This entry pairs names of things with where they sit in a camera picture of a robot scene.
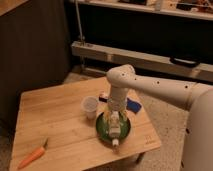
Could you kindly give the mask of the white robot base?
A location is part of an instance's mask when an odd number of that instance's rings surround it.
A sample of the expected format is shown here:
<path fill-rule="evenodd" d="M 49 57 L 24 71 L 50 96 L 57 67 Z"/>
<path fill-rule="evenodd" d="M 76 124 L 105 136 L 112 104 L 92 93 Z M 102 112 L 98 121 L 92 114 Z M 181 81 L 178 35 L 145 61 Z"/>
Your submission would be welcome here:
<path fill-rule="evenodd" d="M 190 109 L 181 171 L 213 171 L 213 89 L 200 95 Z"/>

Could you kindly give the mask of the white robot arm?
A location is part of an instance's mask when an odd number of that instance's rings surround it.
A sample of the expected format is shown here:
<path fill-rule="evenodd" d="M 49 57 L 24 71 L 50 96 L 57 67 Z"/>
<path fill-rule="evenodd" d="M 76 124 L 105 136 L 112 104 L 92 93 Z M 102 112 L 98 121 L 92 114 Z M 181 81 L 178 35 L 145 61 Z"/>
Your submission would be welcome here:
<path fill-rule="evenodd" d="M 131 65 L 111 68 L 107 72 L 110 84 L 108 108 L 110 111 L 123 111 L 127 106 L 130 89 L 165 101 L 176 107 L 189 110 L 200 96 L 198 83 L 139 76 Z"/>

